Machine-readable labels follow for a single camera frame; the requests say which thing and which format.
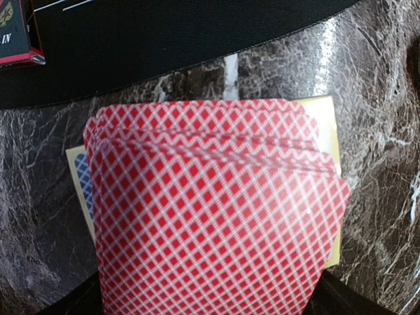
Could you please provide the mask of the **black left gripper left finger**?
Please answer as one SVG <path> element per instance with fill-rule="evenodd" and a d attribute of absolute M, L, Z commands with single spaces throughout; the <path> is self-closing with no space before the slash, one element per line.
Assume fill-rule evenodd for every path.
<path fill-rule="evenodd" d="M 36 313 L 36 315 L 94 314 L 102 314 L 102 297 L 98 272 L 95 272 L 58 302 Z"/>

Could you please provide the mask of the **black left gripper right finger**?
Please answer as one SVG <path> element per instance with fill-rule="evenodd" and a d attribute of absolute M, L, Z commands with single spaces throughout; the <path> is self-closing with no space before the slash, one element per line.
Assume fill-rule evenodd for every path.
<path fill-rule="evenodd" d="M 328 271 L 322 273 L 318 282 L 318 302 L 329 314 L 395 315 L 355 292 Z"/>

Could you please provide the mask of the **red back card deck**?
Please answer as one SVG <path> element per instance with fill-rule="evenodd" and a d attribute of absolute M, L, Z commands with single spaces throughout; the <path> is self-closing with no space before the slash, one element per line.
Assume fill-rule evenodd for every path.
<path fill-rule="evenodd" d="M 284 99 L 116 104 L 84 128 L 105 314 L 302 314 L 350 188 Z"/>

